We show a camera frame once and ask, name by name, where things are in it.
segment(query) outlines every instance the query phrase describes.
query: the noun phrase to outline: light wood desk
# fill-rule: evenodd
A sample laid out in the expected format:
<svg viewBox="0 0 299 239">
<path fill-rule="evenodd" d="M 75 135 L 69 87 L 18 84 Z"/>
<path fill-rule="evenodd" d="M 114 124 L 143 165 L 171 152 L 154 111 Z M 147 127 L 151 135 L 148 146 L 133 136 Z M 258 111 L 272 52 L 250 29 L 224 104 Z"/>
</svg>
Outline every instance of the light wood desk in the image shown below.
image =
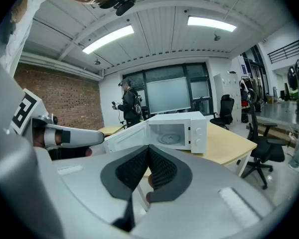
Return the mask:
<svg viewBox="0 0 299 239">
<path fill-rule="evenodd" d="M 105 136 L 109 136 L 109 135 L 117 133 L 123 127 L 124 127 L 123 125 L 112 125 L 112 126 L 106 126 L 104 128 L 101 128 L 98 131 L 102 132 Z"/>
<path fill-rule="evenodd" d="M 204 154 L 191 154 L 190 151 L 182 150 L 185 153 L 214 161 L 221 165 L 227 165 L 241 159 L 237 168 L 237 175 L 243 173 L 250 153 L 257 145 L 231 131 L 212 123 L 207 123 L 207 150 Z M 151 174 L 147 169 L 144 177 Z"/>
</svg>

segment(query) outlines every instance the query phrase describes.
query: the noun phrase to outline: brick wall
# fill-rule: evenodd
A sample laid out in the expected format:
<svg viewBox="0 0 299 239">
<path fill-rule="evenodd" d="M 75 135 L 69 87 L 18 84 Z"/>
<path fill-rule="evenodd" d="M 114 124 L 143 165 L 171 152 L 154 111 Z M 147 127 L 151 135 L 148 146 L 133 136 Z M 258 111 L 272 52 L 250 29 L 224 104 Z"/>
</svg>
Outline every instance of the brick wall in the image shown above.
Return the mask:
<svg viewBox="0 0 299 239">
<path fill-rule="evenodd" d="M 25 64 L 18 64 L 14 79 L 43 100 L 47 111 L 58 117 L 58 125 L 103 127 L 98 82 Z"/>
</svg>

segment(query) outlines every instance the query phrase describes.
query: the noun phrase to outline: microwave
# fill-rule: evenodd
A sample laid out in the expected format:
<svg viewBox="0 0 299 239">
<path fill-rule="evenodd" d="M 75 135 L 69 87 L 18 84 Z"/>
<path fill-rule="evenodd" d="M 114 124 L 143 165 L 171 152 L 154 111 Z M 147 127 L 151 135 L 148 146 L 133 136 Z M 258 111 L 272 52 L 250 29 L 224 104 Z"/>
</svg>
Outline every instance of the microwave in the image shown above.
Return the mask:
<svg viewBox="0 0 299 239">
<path fill-rule="evenodd" d="M 207 121 L 201 112 L 156 115 L 104 140 L 107 153 L 137 145 L 157 146 L 205 153 Z"/>
</svg>

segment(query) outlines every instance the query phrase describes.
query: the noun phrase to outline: fluorescent light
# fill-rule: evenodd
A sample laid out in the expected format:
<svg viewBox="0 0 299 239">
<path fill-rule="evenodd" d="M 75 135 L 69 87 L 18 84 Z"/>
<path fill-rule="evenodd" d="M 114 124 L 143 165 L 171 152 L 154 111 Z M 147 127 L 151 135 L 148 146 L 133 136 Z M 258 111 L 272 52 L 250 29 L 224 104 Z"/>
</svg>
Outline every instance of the fluorescent light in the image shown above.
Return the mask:
<svg viewBox="0 0 299 239">
<path fill-rule="evenodd" d="M 91 45 L 87 46 L 83 52 L 85 52 L 86 54 L 90 54 L 92 51 L 102 47 L 105 44 L 108 44 L 109 42 L 112 42 L 116 39 L 119 39 L 123 36 L 129 35 L 129 34 L 133 34 L 133 28 L 131 25 L 128 25 L 126 27 L 123 27 L 119 30 L 116 30 L 112 33 L 107 34 L 106 36 L 103 36 L 101 39 L 96 40 L 95 42 L 93 42 Z"/>
<path fill-rule="evenodd" d="M 189 17 L 187 25 L 196 25 L 196 26 L 211 26 L 215 28 L 220 28 L 227 31 L 234 31 L 236 26 L 233 26 L 231 24 L 221 22 L 214 19 L 209 18 L 199 18 L 199 17 Z"/>
</svg>

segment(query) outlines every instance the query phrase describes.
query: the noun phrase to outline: railing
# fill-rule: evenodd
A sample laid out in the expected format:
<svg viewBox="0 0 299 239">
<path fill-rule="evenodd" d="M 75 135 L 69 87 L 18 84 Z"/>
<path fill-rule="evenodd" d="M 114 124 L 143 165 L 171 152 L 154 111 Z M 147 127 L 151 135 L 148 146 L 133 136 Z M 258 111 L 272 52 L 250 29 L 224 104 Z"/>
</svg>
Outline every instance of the railing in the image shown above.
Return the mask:
<svg viewBox="0 0 299 239">
<path fill-rule="evenodd" d="M 275 62 L 296 56 L 298 54 L 299 54 L 299 40 L 292 42 L 291 44 L 288 44 L 278 50 L 270 52 L 268 56 L 270 58 L 271 63 L 273 64 Z"/>
</svg>

